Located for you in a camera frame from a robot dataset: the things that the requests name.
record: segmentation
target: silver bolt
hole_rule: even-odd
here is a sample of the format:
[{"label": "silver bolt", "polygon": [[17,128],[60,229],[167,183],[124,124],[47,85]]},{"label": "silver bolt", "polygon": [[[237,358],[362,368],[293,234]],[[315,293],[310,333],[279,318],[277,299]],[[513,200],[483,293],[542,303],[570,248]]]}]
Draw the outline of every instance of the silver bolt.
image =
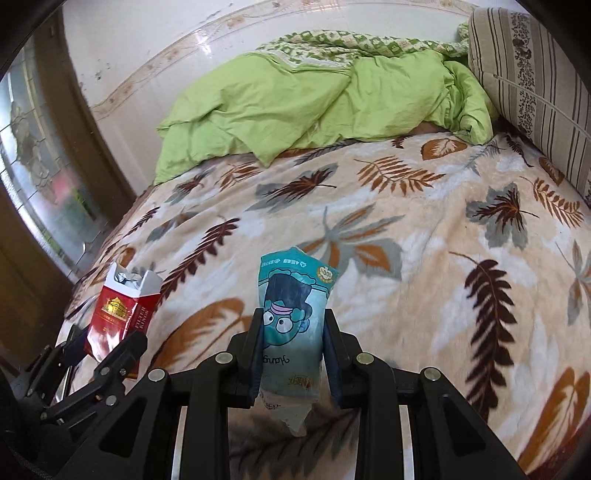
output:
[{"label": "silver bolt", "polygon": [[437,368],[429,367],[424,371],[427,380],[435,381],[441,378],[441,372]]},{"label": "silver bolt", "polygon": [[164,370],[162,370],[161,368],[154,368],[154,370],[152,370],[148,374],[148,380],[151,380],[152,382],[159,382],[165,376],[166,376],[166,372]]},{"label": "silver bolt", "polygon": [[357,361],[362,365],[369,365],[374,361],[374,356],[371,353],[361,352],[357,356]]},{"label": "silver bolt", "polygon": [[231,353],[229,352],[221,352],[219,354],[216,355],[216,362],[218,364],[228,364],[232,361],[232,358],[234,358],[232,356]]}]

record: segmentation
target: white wall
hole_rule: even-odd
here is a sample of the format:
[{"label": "white wall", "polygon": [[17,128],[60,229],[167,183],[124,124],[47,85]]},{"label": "white wall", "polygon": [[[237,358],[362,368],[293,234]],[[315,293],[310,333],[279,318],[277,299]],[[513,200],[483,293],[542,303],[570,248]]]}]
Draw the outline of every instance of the white wall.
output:
[{"label": "white wall", "polygon": [[[454,39],[457,0],[68,0],[66,38],[82,92],[134,190],[154,178],[155,127],[192,80],[237,54],[311,28]],[[473,0],[524,11],[514,0]]]}]

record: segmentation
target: striped cushion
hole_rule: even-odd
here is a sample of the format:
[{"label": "striped cushion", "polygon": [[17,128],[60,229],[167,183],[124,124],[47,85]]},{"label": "striped cushion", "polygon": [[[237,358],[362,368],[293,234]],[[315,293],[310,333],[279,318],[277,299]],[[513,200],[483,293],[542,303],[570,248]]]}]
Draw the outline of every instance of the striped cushion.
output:
[{"label": "striped cushion", "polygon": [[591,203],[591,109],[587,89],[562,49],[533,17],[476,8],[469,67],[500,113]]}]

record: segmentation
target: green blanket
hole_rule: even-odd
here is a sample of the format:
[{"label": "green blanket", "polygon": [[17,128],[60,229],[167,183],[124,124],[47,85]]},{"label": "green blanket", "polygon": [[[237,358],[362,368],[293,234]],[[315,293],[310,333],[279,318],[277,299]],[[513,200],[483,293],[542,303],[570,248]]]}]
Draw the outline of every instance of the green blanket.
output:
[{"label": "green blanket", "polygon": [[289,35],[199,78],[158,130],[155,183],[212,157],[253,152],[264,166],[290,148],[405,134],[422,121],[483,144],[496,115],[459,43],[341,31]]}]

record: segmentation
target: cartoon eye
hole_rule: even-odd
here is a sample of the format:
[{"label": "cartoon eye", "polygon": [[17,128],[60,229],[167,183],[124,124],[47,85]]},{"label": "cartoon eye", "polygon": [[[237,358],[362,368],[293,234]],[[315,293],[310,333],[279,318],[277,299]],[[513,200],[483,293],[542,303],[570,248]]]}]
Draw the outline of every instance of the cartoon eye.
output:
[{"label": "cartoon eye", "polygon": [[279,322],[277,322],[277,326],[275,328],[277,329],[277,332],[279,332],[279,333],[287,333],[292,329],[293,326],[294,326],[293,322],[289,318],[285,317],[285,318],[279,319]]},{"label": "cartoon eye", "polygon": [[273,314],[271,312],[265,312],[262,314],[262,322],[264,325],[273,323]]}]

